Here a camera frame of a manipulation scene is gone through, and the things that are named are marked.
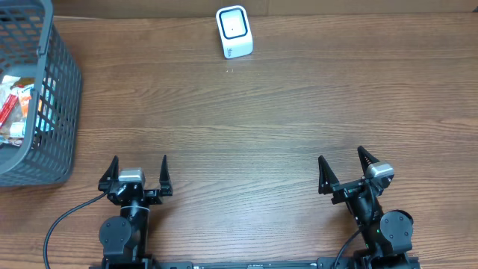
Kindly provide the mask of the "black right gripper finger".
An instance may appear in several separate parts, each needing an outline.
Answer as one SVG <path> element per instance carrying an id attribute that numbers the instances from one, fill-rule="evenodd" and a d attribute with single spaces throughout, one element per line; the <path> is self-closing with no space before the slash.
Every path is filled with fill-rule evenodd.
<path id="1" fill-rule="evenodd" d="M 326 159 L 321 155 L 318 158 L 319 164 L 319 189 L 333 189 L 340 185 L 336 175 L 333 173 Z"/>
<path id="2" fill-rule="evenodd" d="M 365 176 L 375 176 L 376 175 L 376 166 L 375 164 L 379 163 L 380 160 L 375 158 L 370 154 L 363 146 L 359 146 L 357 149 L 359 160 L 361 163 L 361 168 Z"/>

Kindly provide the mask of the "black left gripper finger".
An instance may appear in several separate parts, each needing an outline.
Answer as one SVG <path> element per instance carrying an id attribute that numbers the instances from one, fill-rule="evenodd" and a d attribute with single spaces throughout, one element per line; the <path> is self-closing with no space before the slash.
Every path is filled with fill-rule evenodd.
<path id="1" fill-rule="evenodd" d="M 110 166 L 108 167 L 108 169 L 105 171 L 105 173 L 99 180 L 99 183 L 106 183 L 111 180 L 117 180 L 118 173 L 119 173 L 119 158 L 117 155 L 115 155 L 113 157 L 113 160 L 111 161 Z"/>
<path id="2" fill-rule="evenodd" d="M 159 183 L 161 186 L 161 191 L 172 191 L 172 183 L 169 175 L 167 156 L 164 155 L 161 162 L 161 171 L 159 176 Z"/>

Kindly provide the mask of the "brown red snack bag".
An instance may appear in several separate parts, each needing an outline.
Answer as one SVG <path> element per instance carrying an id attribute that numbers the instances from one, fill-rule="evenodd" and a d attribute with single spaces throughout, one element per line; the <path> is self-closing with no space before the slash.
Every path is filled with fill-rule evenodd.
<path id="1" fill-rule="evenodd" d="M 1 145 L 21 146 L 27 117 L 22 116 L 16 88 L 34 84 L 34 78 L 6 75 L 1 80 Z"/>

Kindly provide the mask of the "teal wet wipes pack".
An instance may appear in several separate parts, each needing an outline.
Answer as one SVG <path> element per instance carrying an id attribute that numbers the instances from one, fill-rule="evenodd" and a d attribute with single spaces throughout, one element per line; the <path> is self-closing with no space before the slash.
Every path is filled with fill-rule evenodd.
<path id="1" fill-rule="evenodd" d="M 44 78 L 43 81 L 45 84 L 42 86 L 37 107 L 39 116 L 36 118 L 36 134 L 39 130 L 42 132 L 51 131 L 56 123 L 56 112 L 54 112 L 54 109 L 58 107 L 58 101 L 54 96 L 56 81 L 52 78 Z"/>

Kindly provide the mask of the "small orange packet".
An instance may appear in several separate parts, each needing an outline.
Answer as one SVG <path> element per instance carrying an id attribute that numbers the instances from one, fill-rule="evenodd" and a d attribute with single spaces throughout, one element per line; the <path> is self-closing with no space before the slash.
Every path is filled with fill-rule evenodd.
<path id="1" fill-rule="evenodd" d="M 28 107 L 29 107 L 29 102 L 31 100 L 31 90 L 33 88 L 34 88 L 34 84 L 19 85 L 16 88 L 23 117 L 28 116 Z"/>

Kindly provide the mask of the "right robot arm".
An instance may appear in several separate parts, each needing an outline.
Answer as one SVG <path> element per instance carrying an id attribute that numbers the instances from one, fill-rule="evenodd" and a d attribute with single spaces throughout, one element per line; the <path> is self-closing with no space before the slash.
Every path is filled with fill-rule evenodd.
<path id="1" fill-rule="evenodd" d="M 419 268 L 412 250 L 414 220 L 403 210 L 384 212 L 378 197 L 394 178 L 394 168 L 380 161 L 363 146 L 357 149 L 363 175 L 341 184 L 323 156 L 319 167 L 319 194 L 331 194 L 332 203 L 345 203 L 353 216 L 357 231 L 339 250 L 330 268 Z"/>

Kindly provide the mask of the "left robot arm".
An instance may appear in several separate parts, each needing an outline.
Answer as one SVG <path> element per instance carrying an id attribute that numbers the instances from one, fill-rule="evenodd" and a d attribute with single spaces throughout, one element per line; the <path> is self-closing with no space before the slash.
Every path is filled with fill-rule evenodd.
<path id="1" fill-rule="evenodd" d="M 99 229 L 103 246 L 102 268 L 158 268 L 159 262 L 147 253 L 149 214 L 152 205 L 164 203 L 173 195 L 167 157 L 161 162 L 160 187 L 146 189 L 146 177 L 140 167 L 119 168 L 114 157 L 98 183 L 98 189 L 114 205 L 118 216 L 108 218 Z"/>

